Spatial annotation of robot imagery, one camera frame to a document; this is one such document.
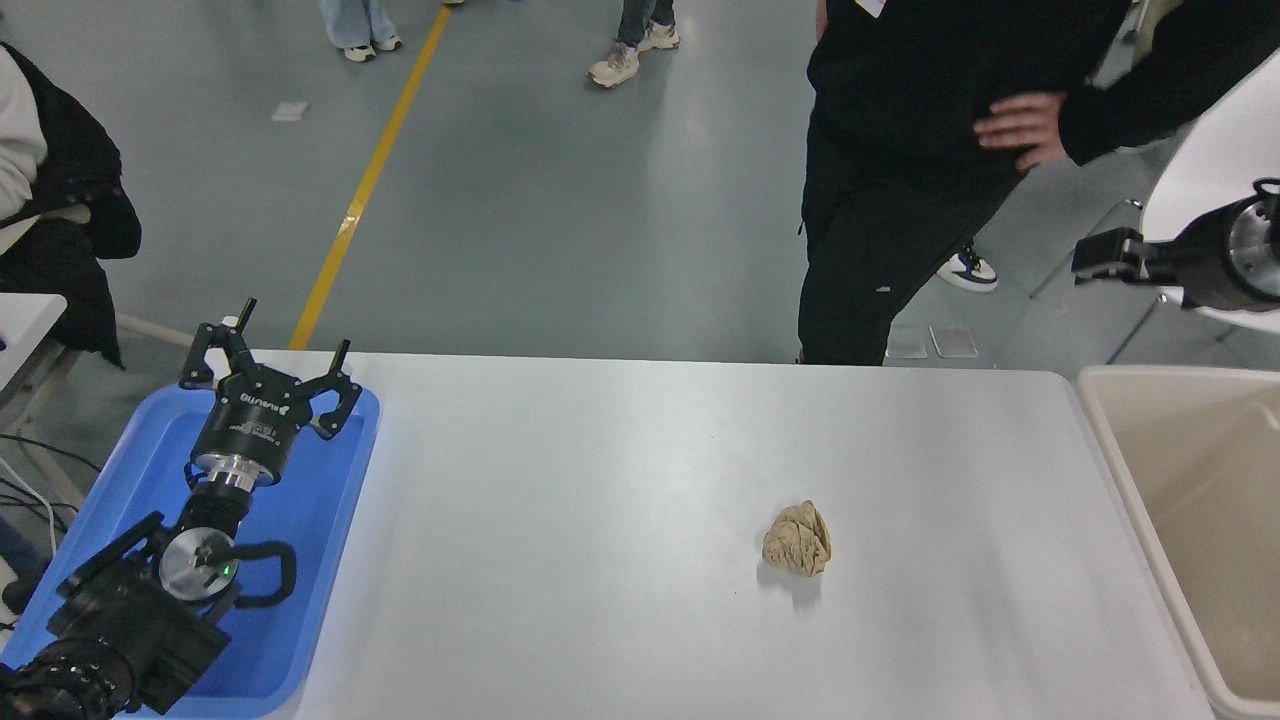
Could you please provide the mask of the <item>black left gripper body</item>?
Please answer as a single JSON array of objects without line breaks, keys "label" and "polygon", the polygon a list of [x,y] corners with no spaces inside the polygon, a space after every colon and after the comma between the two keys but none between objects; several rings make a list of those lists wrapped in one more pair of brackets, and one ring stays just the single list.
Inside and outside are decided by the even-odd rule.
[{"label": "black left gripper body", "polygon": [[211,473],[216,460],[237,456],[257,465],[260,479],[280,479],[320,392],[312,382],[273,368],[224,377],[189,460]]}]

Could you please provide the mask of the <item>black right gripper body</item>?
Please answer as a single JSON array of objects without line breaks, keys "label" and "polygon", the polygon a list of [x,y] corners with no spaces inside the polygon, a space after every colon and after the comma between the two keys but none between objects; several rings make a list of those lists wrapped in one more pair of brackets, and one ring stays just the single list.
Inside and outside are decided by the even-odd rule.
[{"label": "black right gripper body", "polygon": [[1277,200],[1243,199],[1196,218],[1179,277],[1192,302],[1266,313],[1279,304]]}]

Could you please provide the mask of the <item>person's hand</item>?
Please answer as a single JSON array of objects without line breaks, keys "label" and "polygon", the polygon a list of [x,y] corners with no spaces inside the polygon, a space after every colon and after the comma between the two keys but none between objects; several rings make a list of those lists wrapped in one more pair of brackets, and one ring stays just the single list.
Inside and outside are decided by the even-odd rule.
[{"label": "person's hand", "polygon": [[1027,92],[1004,97],[989,114],[975,120],[979,145],[989,151],[1014,151],[1014,168],[1028,172],[1068,158],[1060,135],[1061,92]]}]

